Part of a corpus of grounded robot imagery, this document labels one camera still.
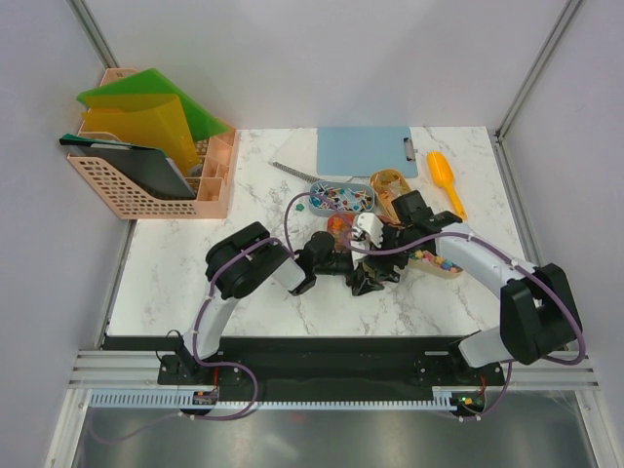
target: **orange plastic scoop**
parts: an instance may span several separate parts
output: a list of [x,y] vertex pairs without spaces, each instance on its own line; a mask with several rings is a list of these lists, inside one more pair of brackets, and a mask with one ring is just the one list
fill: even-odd
[[429,171],[431,171],[431,178],[433,178],[434,183],[446,190],[455,213],[462,219],[467,219],[468,215],[464,211],[457,192],[455,192],[455,187],[453,186],[455,177],[445,155],[440,151],[431,151],[427,155],[427,164],[429,165]]

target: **red wire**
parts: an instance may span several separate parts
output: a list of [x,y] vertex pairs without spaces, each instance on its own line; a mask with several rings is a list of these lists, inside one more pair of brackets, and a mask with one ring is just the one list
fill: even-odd
[[479,391],[479,394],[477,395],[477,398],[481,397],[484,393],[486,393],[486,387],[487,387],[487,382],[486,382],[486,377],[481,374],[481,390]]

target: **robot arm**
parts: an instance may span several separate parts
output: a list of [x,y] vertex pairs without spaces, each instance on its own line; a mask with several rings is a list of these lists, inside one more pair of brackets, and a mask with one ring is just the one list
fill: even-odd
[[[574,340],[573,330],[554,301],[503,259],[473,242],[477,236],[460,218],[450,212],[433,215],[417,191],[398,198],[393,205],[401,226],[382,224],[374,214],[359,214],[354,225],[356,245],[389,250],[440,232],[467,234],[468,239],[438,237],[418,249],[460,265],[500,299],[500,326],[462,338],[449,350],[458,369],[480,368],[506,360],[528,365]],[[209,281],[216,270],[236,254],[268,237],[268,231],[256,222],[213,246],[206,257]],[[405,267],[410,251],[416,249],[367,256],[336,252],[333,247],[331,234],[317,232],[303,250],[295,253],[295,259],[283,246],[267,245],[232,264],[218,278],[216,286],[220,297],[214,298],[211,313],[200,324],[200,358],[208,358],[217,351],[223,329],[238,300],[269,277],[293,295],[299,295],[315,285],[318,274],[344,275],[353,294],[359,295],[382,289],[380,281],[398,281],[395,267]],[[362,266],[369,261],[369,266],[377,272],[375,278]],[[536,267],[523,260],[518,263],[555,292],[580,327],[564,271],[554,264]],[[184,342],[192,349],[192,331],[185,334]]]

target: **marble surface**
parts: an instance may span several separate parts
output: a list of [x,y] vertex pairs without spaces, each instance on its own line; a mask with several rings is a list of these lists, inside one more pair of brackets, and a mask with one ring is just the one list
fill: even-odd
[[[211,245],[259,220],[284,239],[283,215],[291,197],[309,185],[268,164],[293,130],[242,131],[234,200],[226,220],[141,220],[127,258],[108,328],[111,335],[186,331],[204,294],[204,261]],[[483,127],[413,128],[419,176],[409,180],[434,213],[450,210],[431,181],[426,154],[442,151],[473,230],[510,254],[522,255],[488,134]],[[292,211],[295,248],[326,227],[309,210]],[[225,334],[429,335],[465,334],[498,323],[497,299],[468,274],[445,280],[408,268],[396,285],[352,297],[344,280],[319,277],[317,286],[292,297],[265,282],[234,311]]]

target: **gray wall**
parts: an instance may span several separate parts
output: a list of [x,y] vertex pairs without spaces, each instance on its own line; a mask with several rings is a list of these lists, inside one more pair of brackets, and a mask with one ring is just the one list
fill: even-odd
[[565,0],[86,0],[239,128],[496,126]]
[[507,147],[544,255],[567,272],[624,440],[624,3],[585,2]]
[[0,2],[0,465],[41,466],[125,223],[64,160],[103,71],[67,4]]

